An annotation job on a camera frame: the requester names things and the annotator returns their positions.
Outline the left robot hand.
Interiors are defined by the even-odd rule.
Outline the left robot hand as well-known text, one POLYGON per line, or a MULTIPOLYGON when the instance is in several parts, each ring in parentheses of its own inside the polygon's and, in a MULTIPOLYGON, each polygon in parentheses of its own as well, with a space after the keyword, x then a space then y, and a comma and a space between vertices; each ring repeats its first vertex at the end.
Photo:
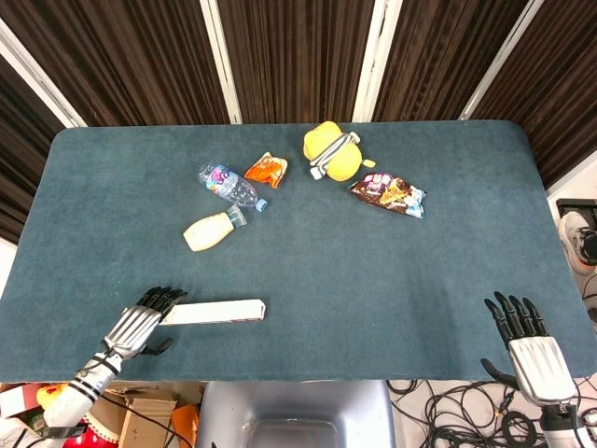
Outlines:
POLYGON ((152 287, 146 291, 134 306, 122 313, 117 324, 104 337, 107 355, 118 355, 125 360, 138 355, 158 356, 166 351, 173 338, 168 337, 155 347, 148 346, 147 341, 186 295, 185 290, 172 287, 152 287))

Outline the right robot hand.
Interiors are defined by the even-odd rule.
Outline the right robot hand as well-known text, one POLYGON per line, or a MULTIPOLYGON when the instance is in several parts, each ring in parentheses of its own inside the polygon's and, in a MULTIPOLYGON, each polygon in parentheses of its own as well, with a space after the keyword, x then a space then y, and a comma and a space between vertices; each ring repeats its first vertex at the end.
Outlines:
POLYGON ((548 332, 535 304, 501 292, 484 301, 509 353, 514 372, 499 371, 483 358, 483 369, 498 383, 520 391, 538 407, 568 405, 577 396, 576 383, 562 350, 548 332))

